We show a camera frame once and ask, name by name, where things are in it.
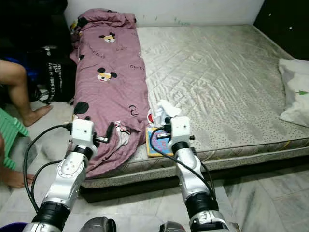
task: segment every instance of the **bed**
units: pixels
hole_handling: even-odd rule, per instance
[[[137,28],[149,104],[160,99],[191,119],[192,142],[210,170],[309,154],[309,128],[279,120],[285,107],[279,58],[292,59],[254,26]],[[175,175],[145,144],[85,188],[121,186]]]

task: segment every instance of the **dark wall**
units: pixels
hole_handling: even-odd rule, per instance
[[[309,60],[309,0],[265,0],[254,25],[296,59]]]

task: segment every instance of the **plastic stool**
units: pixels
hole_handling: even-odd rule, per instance
[[[14,170],[16,164],[9,158],[9,152],[18,133],[21,133],[24,136],[28,136],[28,130],[20,121],[18,121],[17,118],[11,117],[4,110],[0,109],[0,132],[3,136],[5,144],[4,166]]]

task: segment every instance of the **folded blanket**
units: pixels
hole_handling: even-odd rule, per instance
[[[148,91],[135,17],[103,9],[83,13],[70,57],[77,65],[75,117],[90,117],[98,135],[115,122],[108,144],[89,162],[95,177],[125,162],[145,141]]]

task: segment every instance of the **pillowcase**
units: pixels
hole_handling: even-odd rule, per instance
[[[286,106],[280,119],[309,127],[309,61],[279,60]]]

